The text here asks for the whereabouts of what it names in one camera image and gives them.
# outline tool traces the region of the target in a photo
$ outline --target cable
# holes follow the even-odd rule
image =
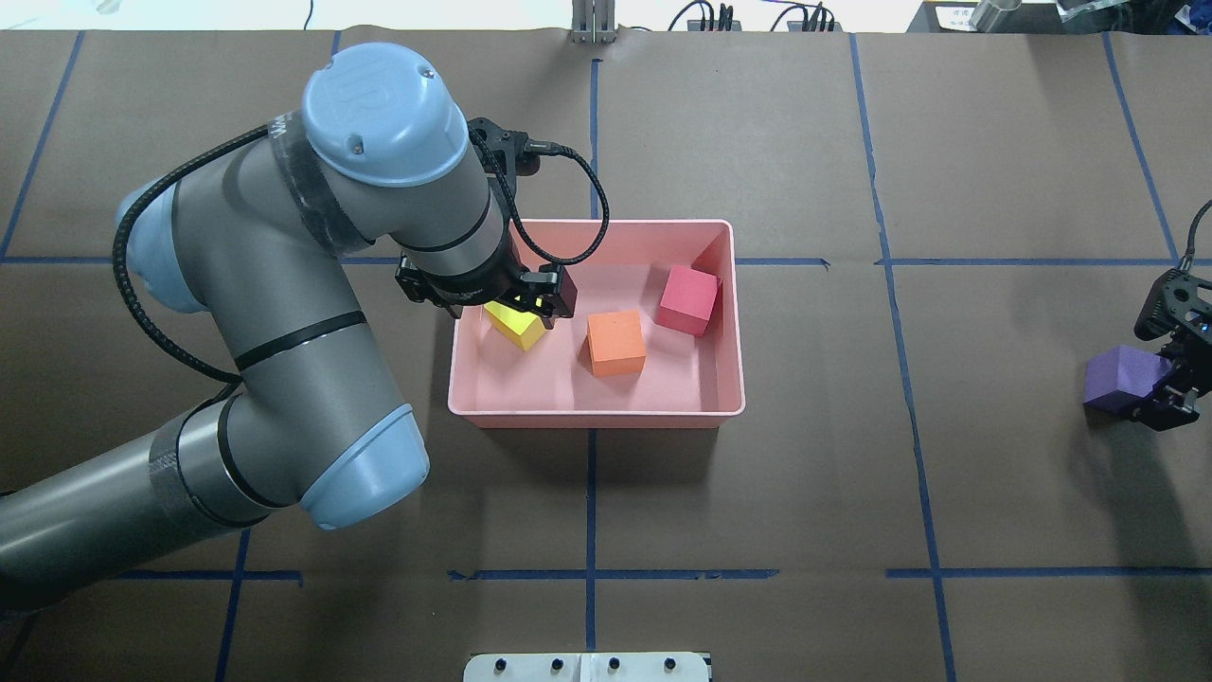
[[[534,251],[534,253],[544,260],[558,265],[574,265],[594,254],[594,251],[598,250],[598,246],[601,245],[602,239],[606,236],[606,229],[610,227],[610,204],[606,201],[606,190],[602,189],[601,183],[598,180],[598,173],[595,173],[594,168],[590,167],[583,157],[581,157],[581,154],[578,154],[576,149],[550,142],[531,143],[527,145],[528,150],[544,156],[565,156],[577,161],[581,170],[585,171],[585,176],[589,177],[589,182],[593,183],[594,190],[598,191],[598,201],[602,207],[602,225],[598,229],[598,235],[594,236],[593,242],[589,243],[589,246],[579,254],[571,258],[561,258],[544,251],[538,243],[534,242],[534,239],[531,237],[530,233],[526,231],[526,227],[522,224],[522,218],[518,214],[518,204],[514,200],[514,190],[510,189],[509,183],[505,182],[505,172],[501,170],[501,162],[497,161],[497,155],[488,149],[484,137],[481,137],[475,128],[468,126],[468,131],[471,136],[471,143],[480,150],[480,155],[488,160],[488,165],[492,166],[492,174],[496,176],[497,184],[501,185],[501,193],[505,197],[505,208],[509,211],[509,218],[514,220],[514,227],[518,228],[519,236],[522,237],[522,241],[526,242],[526,246],[528,246],[531,251]]]
[[[801,10],[804,12],[804,21],[800,22],[800,30],[801,31],[810,30],[807,28],[808,22],[810,22],[808,10],[813,10],[813,15],[819,18],[821,25],[824,25],[827,23],[828,24],[835,24],[836,21],[837,21],[837,17],[834,16],[833,10],[830,10],[829,7],[825,7],[823,4],[821,4],[821,5],[811,5],[811,4],[805,4],[805,2],[791,2],[789,0],[765,0],[765,1],[766,2],[773,2],[776,5],[789,5],[789,7],[787,7],[785,10],[783,10],[783,12],[781,15],[778,15],[778,18],[774,19],[774,23],[771,24],[770,33],[773,33],[778,28],[778,22],[783,21],[783,17],[785,17],[787,13],[790,12],[790,11],[793,11],[793,10]]]
[[[1191,228],[1187,231],[1187,252],[1183,253],[1183,259],[1178,263],[1178,269],[1183,271],[1190,270],[1191,263],[1195,262],[1195,230],[1199,229],[1200,220],[1204,219],[1204,213],[1208,212],[1208,208],[1212,208],[1212,199],[1208,199],[1191,219]]]
[[[126,303],[126,309],[130,310],[131,316],[138,322],[139,328],[143,333],[147,333],[148,338],[160,348],[161,351],[168,354],[173,360],[184,365],[189,369],[205,374],[206,377],[222,382],[224,384],[239,385],[242,378],[239,374],[231,374],[229,372],[223,372],[216,367],[212,367],[204,361],[194,357],[188,351],[173,343],[172,338],[168,338],[164,331],[160,329],[148,316],[147,310],[139,303],[138,294],[135,292],[135,285],[131,283],[131,273],[126,267],[126,243],[131,239],[131,230],[135,228],[135,220],[138,219],[139,214],[152,205],[152,201],[156,199],[160,194],[164,194],[166,189],[181,180],[181,178],[194,172],[195,170],[205,166],[206,164],[227,155],[240,147],[251,144],[257,139],[261,139],[269,132],[269,126],[261,125],[239,137],[228,139],[218,147],[199,154],[193,159],[185,161],[184,164],[173,168],[168,174],[155,180],[152,187],[149,187],[138,199],[131,204],[131,207],[126,210],[122,214],[122,219],[118,222],[118,230],[114,233],[114,248],[110,253],[110,259],[114,269],[114,281],[118,283],[118,292],[122,296],[122,302]]]
[[[817,24],[821,23],[821,17],[823,12],[821,11],[821,5],[817,5],[816,10],[812,10],[812,16],[808,17],[807,23],[800,24],[800,33],[816,33]]]
[[[802,25],[807,24],[808,23],[808,6],[807,5],[791,5],[790,7],[783,10],[783,12],[781,15],[778,15],[778,18],[776,18],[774,23],[771,24],[771,27],[770,27],[770,33],[774,33],[774,30],[778,28],[778,22],[783,21],[783,17],[785,17],[788,15],[788,12],[793,12],[795,10],[802,10],[804,11],[804,21],[800,22],[800,25],[802,27]]]
[[[715,7],[713,7],[711,4],[708,2],[707,0],[691,0],[690,4],[687,4],[685,7],[682,7],[680,12],[678,12],[678,15],[674,17],[674,21],[669,22],[669,28],[667,28],[665,30],[667,31],[673,30],[674,27],[678,25],[678,19],[680,19],[681,16],[688,12],[690,8],[693,7],[694,5],[698,5],[701,11],[703,6],[707,7],[707,13],[709,18],[703,19],[704,22],[707,22],[703,24],[703,30],[711,30],[713,28],[715,28]]]
[[[222,403],[223,401],[227,401],[228,399],[231,397],[231,394],[235,394],[235,390],[239,389],[239,388],[240,388],[240,383],[239,382],[233,382],[231,384],[228,384],[218,394],[216,394],[213,399],[211,399],[210,401],[207,401],[206,405],[207,406],[217,406],[217,405]]]

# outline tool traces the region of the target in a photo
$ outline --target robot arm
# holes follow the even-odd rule
[[[421,486],[429,462],[412,409],[338,258],[390,236],[410,298],[571,316],[574,285],[562,264],[520,263],[485,165],[499,166],[496,151],[469,138],[429,63],[370,44],[316,71],[302,109],[265,137],[147,205],[130,264],[167,305],[211,311],[245,390],[0,498],[0,613],[296,503],[332,529]]]

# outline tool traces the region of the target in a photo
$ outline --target pink bin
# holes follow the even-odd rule
[[[551,253],[579,253],[599,220],[526,222]],[[519,242],[522,262],[542,260]],[[745,408],[732,225],[725,220],[611,220],[598,251],[570,271],[577,315],[556,320],[524,354],[492,328],[482,308],[454,323],[448,406],[481,429],[713,429]],[[722,280],[707,333],[657,325],[653,317],[673,264]],[[585,319],[639,309],[647,348],[640,374],[589,372]]]

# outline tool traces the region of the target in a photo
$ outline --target metal bracket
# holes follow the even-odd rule
[[[614,42],[614,0],[572,0],[572,42]]]
[[[430,303],[442,308],[454,319],[463,316],[463,305],[450,303],[438,294],[438,291],[429,283],[425,276],[412,264],[407,256],[400,256],[400,265],[395,268],[395,280],[404,290],[404,294],[413,303]]]
[[[711,682],[711,655],[691,652],[479,654],[463,682]]]

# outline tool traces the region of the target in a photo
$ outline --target pink block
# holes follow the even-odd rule
[[[686,265],[673,265],[657,309],[657,323],[691,336],[703,336],[711,321],[720,277]]]

